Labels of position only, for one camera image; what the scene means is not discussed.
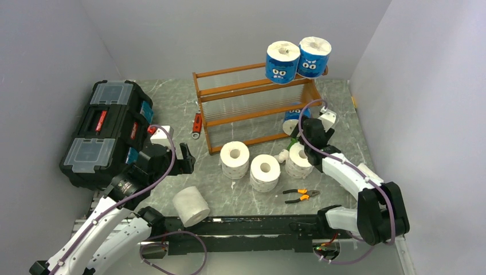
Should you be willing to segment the blue paper roll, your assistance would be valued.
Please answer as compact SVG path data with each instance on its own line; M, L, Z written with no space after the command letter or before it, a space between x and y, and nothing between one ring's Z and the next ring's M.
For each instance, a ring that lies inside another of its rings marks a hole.
M298 119L301 112L302 109L293 109L285 112L282 127L284 133L288 136L290 136L293 130L297 127Z
M275 84L288 84L295 79L300 49L289 41L276 41L266 50L265 75Z
M304 78L318 78L326 69L331 44L319 37L305 37L299 42L300 58L297 74Z

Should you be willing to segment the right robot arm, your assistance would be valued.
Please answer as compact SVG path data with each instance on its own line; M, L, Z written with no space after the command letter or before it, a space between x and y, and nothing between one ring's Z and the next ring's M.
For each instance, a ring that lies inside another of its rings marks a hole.
M357 233L371 246L391 243L408 233L410 223L400 187L351 163L341 150L328 143L333 134L334 129L326 130L321 120L304 117L291 135L303 145L310 165L337 181L357 201L354 209L342 205L320 209L317 233L323 238L338 230Z

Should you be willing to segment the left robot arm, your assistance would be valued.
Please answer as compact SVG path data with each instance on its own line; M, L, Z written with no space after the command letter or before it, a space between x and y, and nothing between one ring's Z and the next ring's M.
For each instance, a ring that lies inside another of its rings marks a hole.
M151 194L155 183L167 176L192 174L195 157L187 143L174 149L160 144L146 145L135 162L114 176L103 197L80 230L48 260L36 261L30 274L101 274L101 267L120 257L123 249L149 239L156 241L166 232L165 217L147 206L115 236L110 234Z

